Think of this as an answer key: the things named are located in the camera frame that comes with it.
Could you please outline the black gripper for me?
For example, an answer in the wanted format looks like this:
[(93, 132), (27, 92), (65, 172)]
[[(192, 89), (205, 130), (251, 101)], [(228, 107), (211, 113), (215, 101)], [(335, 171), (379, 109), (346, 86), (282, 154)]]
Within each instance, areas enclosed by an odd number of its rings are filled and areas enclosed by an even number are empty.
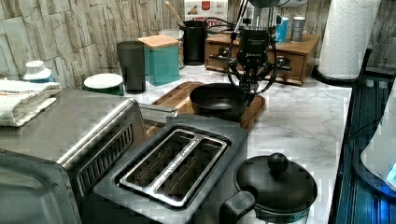
[(258, 82), (264, 80), (275, 66), (269, 62), (267, 51), (272, 44), (268, 30), (243, 29), (240, 32), (236, 58), (230, 62), (233, 74), (239, 79), (239, 88), (247, 92), (251, 105), (259, 88)]

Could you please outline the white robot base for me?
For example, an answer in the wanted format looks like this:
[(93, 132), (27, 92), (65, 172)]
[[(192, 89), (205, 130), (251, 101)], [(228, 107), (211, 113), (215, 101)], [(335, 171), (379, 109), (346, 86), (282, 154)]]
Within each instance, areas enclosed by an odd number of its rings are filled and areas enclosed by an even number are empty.
[(359, 154), (355, 170), (374, 190), (395, 199), (396, 90), (392, 85), (385, 112), (375, 133)]

